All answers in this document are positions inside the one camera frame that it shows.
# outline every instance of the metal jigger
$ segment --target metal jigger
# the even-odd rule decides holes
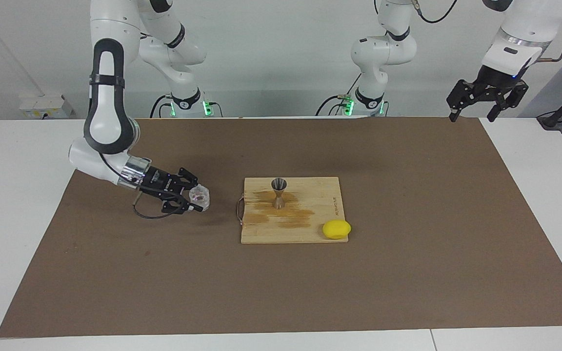
[[[275,180],[272,181],[272,189],[275,191],[275,194],[277,195],[272,205],[277,210],[280,210],[285,207],[285,201],[283,201],[282,195],[286,187],[287,187],[287,182],[285,181],[285,179],[276,178]]]

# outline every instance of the green light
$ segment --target green light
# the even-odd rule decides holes
[[[205,100],[203,100],[203,109],[205,109],[205,117],[211,116],[214,113],[214,110],[212,110],[212,107],[209,106],[209,104]]]
[[[346,116],[352,116],[353,108],[355,107],[355,102],[353,100],[348,100],[346,107],[344,108],[344,114]]]

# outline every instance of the cutting board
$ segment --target cutting board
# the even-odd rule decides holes
[[[244,180],[243,244],[318,244],[348,242],[322,234],[322,225],[343,219],[340,181],[337,177],[284,178],[285,207],[272,205],[272,178]]]

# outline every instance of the brown tabletop mat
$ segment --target brown tabletop mat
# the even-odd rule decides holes
[[[562,325],[562,263],[477,120],[140,126],[132,153],[196,174],[209,211],[144,220],[76,172],[0,337]],[[338,176],[350,242],[240,244],[244,178],[275,175]]]

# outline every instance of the white table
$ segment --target white table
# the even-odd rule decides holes
[[[83,123],[0,120],[0,323],[71,177],[66,155]],[[528,119],[482,124],[562,260],[562,135]],[[55,349],[553,351],[562,327],[0,340],[0,350]]]

